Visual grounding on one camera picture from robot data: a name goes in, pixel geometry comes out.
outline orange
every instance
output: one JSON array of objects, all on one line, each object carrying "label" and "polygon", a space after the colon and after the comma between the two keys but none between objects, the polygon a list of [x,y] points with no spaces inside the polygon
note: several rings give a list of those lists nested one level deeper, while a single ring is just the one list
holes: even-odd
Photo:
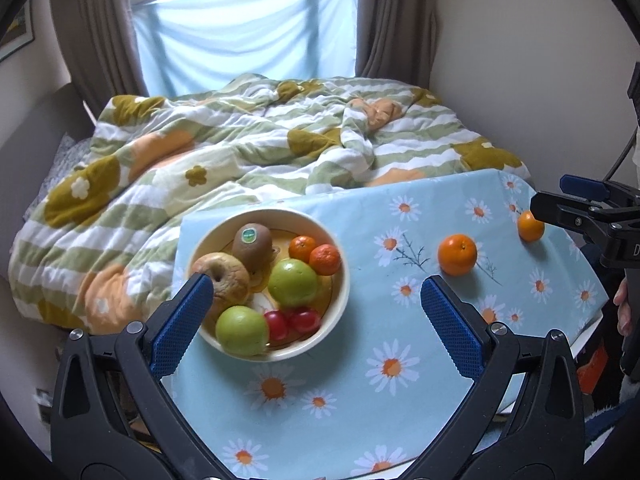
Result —
[{"label": "orange", "polygon": [[518,217],[518,234],[525,242],[540,240],[545,233],[545,223],[536,220],[531,211],[525,211]]},{"label": "orange", "polygon": [[331,276],[338,272],[342,259],[335,246],[324,244],[311,251],[309,266],[320,276]]},{"label": "orange", "polygon": [[478,259],[476,243],[466,235],[451,235],[438,247],[440,268],[451,276],[462,276],[474,268]]},{"label": "orange", "polygon": [[311,236],[297,236],[289,244],[289,257],[309,263],[309,256],[318,244]]}]

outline picture frame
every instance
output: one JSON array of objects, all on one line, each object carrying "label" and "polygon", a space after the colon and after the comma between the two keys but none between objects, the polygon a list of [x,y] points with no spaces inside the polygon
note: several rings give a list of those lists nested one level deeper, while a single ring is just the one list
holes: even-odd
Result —
[{"label": "picture frame", "polygon": [[31,15],[31,0],[18,12],[9,30],[0,38],[0,62],[35,40]]}]

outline cherry tomato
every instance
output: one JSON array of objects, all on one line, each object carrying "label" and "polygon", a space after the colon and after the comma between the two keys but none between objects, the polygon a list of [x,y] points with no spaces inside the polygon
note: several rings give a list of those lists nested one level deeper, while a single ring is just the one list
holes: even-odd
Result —
[{"label": "cherry tomato", "polygon": [[287,319],[279,310],[270,310],[264,313],[264,319],[269,325],[269,341],[282,341],[289,335]]},{"label": "cherry tomato", "polygon": [[315,332],[320,327],[322,318],[314,309],[301,306],[289,316],[289,325],[293,330],[301,334]]}]

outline blue tablecloth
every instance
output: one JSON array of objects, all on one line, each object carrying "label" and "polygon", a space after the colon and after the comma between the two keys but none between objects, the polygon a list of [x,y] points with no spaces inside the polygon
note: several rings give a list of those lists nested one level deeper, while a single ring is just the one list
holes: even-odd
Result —
[{"label": "blue tablecloth", "polygon": [[[486,170],[279,201],[343,244],[351,270],[344,317],[310,352],[272,365],[228,357],[196,336],[166,383],[174,401],[241,478],[330,480],[415,458],[471,386],[420,308],[419,287],[440,271],[443,238],[464,233],[476,241],[474,270],[444,277],[487,320],[516,333],[559,328],[573,342],[606,300],[562,229],[547,226],[542,240],[520,241],[515,220],[533,193],[517,177]],[[199,240],[248,207],[255,206],[184,219],[176,291]]]}]

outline finger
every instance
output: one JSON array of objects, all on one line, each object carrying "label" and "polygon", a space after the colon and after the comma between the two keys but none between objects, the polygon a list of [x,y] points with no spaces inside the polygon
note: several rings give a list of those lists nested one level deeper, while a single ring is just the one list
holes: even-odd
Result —
[{"label": "finger", "polygon": [[631,307],[625,302],[618,309],[618,332],[626,337],[631,334],[631,330]]},{"label": "finger", "polygon": [[625,300],[626,300],[626,278],[622,280],[622,282],[620,282],[618,291],[616,292],[616,295],[613,297],[613,304],[615,306],[620,306]]}]

